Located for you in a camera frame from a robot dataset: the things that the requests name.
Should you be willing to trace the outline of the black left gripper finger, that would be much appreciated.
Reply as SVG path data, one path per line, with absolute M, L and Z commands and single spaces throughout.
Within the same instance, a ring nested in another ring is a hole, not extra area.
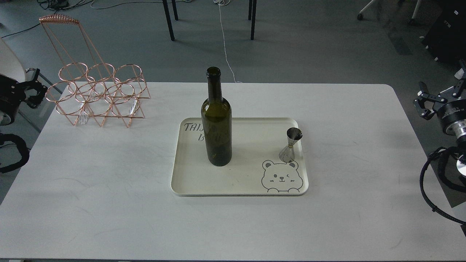
M 48 88 L 39 81 L 40 70 L 38 68 L 28 68 L 25 73 L 33 71 L 33 76 L 28 81 L 19 83 L 19 90 L 23 92 L 22 102 L 31 109 L 37 109 L 42 103 Z

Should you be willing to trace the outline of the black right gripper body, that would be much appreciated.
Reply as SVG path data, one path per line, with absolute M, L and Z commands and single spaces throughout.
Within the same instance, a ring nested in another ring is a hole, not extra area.
M 454 100 L 437 110 L 437 118 L 444 134 L 465 135 L 466 100 Z

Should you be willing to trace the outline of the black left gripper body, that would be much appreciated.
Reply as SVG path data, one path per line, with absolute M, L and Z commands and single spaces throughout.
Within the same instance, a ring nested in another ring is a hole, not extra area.
M 16 84 L 18 84 L 16 80 L 0 75 L 0 124 L 2 126 L 15 121 L 20 103 L 25 100 L 25 91 Z

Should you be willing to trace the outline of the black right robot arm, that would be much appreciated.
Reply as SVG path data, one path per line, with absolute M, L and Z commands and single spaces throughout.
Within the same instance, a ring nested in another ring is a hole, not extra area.
M 466 98 L 465 80 L 450 87 L 437 95 L 429 94 L 427 85 L 419 82 L 420 91 L 413 104 L 419 116 L 430 120 L 438 118 L 444 134 L 456 137 L 456 144 L 460 151 L 457 169 L 465 176 L 465 142 L 466 142 Z

